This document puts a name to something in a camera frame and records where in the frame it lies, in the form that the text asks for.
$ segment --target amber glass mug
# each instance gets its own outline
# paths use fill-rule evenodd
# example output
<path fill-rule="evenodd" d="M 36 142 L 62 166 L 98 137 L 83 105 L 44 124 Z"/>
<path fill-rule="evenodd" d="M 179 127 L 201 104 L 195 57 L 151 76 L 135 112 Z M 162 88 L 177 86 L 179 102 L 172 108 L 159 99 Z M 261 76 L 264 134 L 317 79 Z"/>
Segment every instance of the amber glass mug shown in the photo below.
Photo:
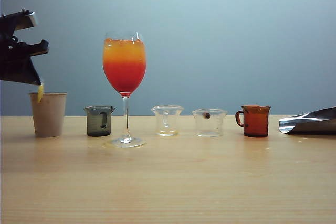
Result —
<path fill-rule="evenodd" d="M 271 107 L 246 105 L 243 110 L 236 112 L 236 122 L 244 128 L 244 135 L 251 137 L 268 136 L 268 113 Z M 244 123 L 240 121 L 240 114 L 244 115 Z"/>

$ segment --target glass base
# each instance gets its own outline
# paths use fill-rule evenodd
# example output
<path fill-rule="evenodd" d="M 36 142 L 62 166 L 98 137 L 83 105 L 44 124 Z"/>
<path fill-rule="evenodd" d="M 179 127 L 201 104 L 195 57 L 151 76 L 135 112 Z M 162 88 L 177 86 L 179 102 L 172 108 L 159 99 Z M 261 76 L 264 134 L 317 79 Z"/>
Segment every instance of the glass base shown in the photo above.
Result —
<path fill-rule="evenodd" d="M 145 140 L 137 137 L 124 138 L 119 137 L 117 139 L 110 140 L 104 144 L 106 147 L 119 147 L 119 148 L 132 148 L 132 147 L 140 147 L 146 143 Z"/>

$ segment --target red liquid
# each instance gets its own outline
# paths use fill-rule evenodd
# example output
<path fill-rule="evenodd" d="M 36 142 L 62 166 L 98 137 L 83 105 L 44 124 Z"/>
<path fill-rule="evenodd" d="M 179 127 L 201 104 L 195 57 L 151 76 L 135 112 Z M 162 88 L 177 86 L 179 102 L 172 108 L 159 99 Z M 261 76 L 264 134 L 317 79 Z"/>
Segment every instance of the red liquid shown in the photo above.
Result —
<path fill-rule="evenodd" d="M 129 97 L 141 83 L 146 71 L 144 44 L 137 40 L 105 40 L 104 72 L 111 85 Z"/>

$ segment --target yellow liquid stream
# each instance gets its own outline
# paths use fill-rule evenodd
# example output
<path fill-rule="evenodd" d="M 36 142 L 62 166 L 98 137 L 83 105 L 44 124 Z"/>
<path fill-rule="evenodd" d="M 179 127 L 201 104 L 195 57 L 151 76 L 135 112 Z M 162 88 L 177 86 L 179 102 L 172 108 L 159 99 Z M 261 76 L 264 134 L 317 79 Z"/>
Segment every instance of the yellow liquid stream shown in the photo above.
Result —
<path fill-rule="evenodd" d="M 43 89 L 44 89 L 44 84 L 42 83 L 42 84 L 38 87 L 38 92 L 37 92 L 37 102 L 38 102 L 38 103 L 41 102 L 42 95 L 43 95 Z"/>

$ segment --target paper cup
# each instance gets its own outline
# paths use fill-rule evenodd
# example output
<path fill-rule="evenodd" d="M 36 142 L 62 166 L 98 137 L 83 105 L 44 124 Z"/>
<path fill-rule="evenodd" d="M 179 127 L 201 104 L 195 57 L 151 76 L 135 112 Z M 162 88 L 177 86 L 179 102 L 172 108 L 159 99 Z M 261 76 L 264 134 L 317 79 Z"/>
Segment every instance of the paper cup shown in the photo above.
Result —
<path fill-rule="evenodd" d="M 37 102 L 37 93 L 29 93 L 33 110 L 35 135 L 52 137 L 62 135 L 67 93 L 44 93 Z"/>

